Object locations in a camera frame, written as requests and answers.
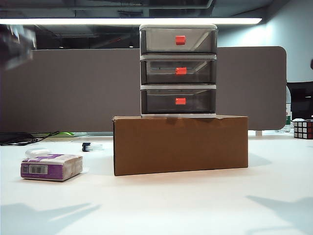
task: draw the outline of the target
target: wall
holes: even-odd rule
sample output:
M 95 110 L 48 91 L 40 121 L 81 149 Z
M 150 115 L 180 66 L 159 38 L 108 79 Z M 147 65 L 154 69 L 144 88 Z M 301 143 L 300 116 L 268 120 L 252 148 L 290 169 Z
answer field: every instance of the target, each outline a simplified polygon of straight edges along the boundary
M 265 24 L 221 31 L 219 46 L 282 46 L 287 81 L 313 81 L 313 1 L 291 0 Z

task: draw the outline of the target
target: cardboard box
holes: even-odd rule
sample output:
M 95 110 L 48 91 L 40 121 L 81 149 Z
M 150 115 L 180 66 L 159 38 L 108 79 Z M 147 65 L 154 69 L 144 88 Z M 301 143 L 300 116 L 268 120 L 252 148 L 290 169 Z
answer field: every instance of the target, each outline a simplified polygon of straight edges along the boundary
M 247 117 L 114 117 L 114 174 L 248 167 Z

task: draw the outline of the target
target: barcode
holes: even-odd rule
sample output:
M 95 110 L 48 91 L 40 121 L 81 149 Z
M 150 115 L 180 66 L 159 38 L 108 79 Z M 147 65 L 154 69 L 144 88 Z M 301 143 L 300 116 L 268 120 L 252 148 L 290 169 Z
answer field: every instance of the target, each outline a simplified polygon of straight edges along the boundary
M 30 174 L 48 174 L 48 165 L 29 165 L 29 173 Z

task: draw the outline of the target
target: purple box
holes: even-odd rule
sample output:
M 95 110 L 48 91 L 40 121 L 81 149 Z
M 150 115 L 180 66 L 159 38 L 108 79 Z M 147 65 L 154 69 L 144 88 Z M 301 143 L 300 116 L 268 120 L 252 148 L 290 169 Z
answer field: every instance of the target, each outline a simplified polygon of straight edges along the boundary
M 83 157 L 69 154 L 47 154 L 26 158 L 21 163 L 25 179 L 63 181 L 83 170 Z

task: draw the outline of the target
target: plastic storage drawer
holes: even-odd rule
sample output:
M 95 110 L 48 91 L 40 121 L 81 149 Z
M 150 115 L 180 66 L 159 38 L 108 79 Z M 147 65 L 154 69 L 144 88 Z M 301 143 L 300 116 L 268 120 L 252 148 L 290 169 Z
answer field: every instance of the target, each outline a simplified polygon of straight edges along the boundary
M 215 90 L 142 90 L 142 114 L 215 113 Z
M 140 63 L 141 84 L 216 82 L 215 59 L 147 59 Z
M 147 53 L 216 53 L 215 25 L 141 25 L 141 54 Z

